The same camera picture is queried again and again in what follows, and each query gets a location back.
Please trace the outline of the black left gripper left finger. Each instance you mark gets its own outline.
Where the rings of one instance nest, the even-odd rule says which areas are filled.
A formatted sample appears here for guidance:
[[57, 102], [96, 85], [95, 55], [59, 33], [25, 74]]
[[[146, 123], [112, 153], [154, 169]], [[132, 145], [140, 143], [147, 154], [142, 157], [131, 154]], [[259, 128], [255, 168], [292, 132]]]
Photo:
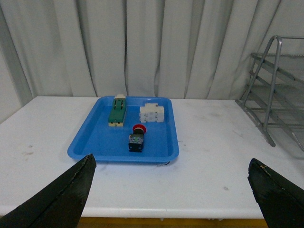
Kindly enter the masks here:
[[2, 228], [75, 228], [84, 210], [96, 161], [87, 155], [0, 219]]

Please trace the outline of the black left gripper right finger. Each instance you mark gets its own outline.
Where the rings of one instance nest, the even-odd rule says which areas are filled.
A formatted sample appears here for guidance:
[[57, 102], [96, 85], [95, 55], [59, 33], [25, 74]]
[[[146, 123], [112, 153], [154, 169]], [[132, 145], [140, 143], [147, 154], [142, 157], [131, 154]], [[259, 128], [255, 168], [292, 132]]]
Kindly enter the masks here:
[[248, 181], [269, 228], [304, 226], [304, 190], [253, 158]]

